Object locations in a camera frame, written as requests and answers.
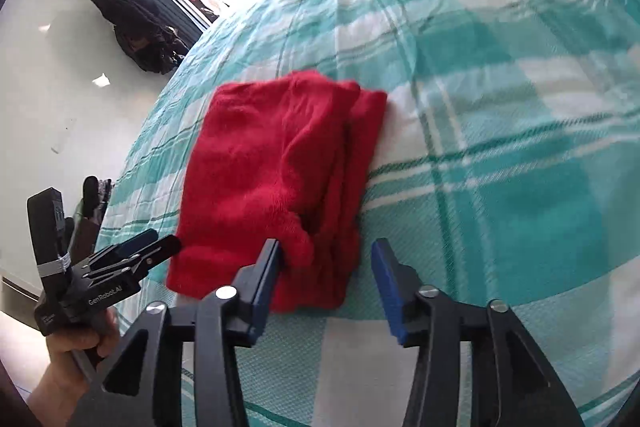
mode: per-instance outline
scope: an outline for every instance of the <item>metal bolt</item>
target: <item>metal bolt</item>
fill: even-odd
[[[424,286],[420,286],[418,293],[423,297],[433,299],[434,297],[438,296],[438,294],[440,293],[440,290],[438,290],[436,286],[431,286],[430,284],[426,284]]]
[[[509,309],[509,305],[500,299],[494,299],[489,303],[489,308],[494,312],[504,313]]]
[[[166,304],[164,304],[164,302],[153,301],[151,304],[146,306],[146,312],[155,315],[157,313],[160,313],[161,311],[164,311],[165,308]]]
[[[216,290],[216,297],[218,299],[226,301],[231,297],[235,297],[237,293],[238,290],[236,290],[233,286],[220,286],[220,288]]]

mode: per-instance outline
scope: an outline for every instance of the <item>floor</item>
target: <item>floor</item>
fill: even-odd
[[[37,329],[33,318],[34,299],[17,292],[2,280],[0,284],[0,311],[17,319],[22,324]]]

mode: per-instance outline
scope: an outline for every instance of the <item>red fabric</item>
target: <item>red fabric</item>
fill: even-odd
[[[315,71],[219,87],[187,167],[166,285],[202,298],[274,237],[285,260],[271,310],[338,307],[385,106],[386,93]]]

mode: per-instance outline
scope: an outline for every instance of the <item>human hand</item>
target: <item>human hand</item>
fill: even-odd
[[[71,351],[97,347],[105,358],[120,340],[113,310],[107,310],[110,329],[100,336],[92,328],[65,328],[47,337],[50,363],[27,404],[44,427],[64,427],[89,383],[78,368]]]

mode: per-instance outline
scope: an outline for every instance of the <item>green and white plaid fabric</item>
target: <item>green and white plaid fabric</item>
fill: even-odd
[[[586,425],[604,425],[640,375],[639,22],[640,0],[257,0],[215,23],[160,95],[100,246],[175,231],[216,86],[317,69],[385,89],[362,264],[340,309],[271,315],[238,349],[251,425],[401,424],[416,352],[389,334],[377,237],[452,297],[511,304]],[[151,300],[175,302],[165,273],[120,305],[125,326]],[[192,373],[187,349],[187,425]]]

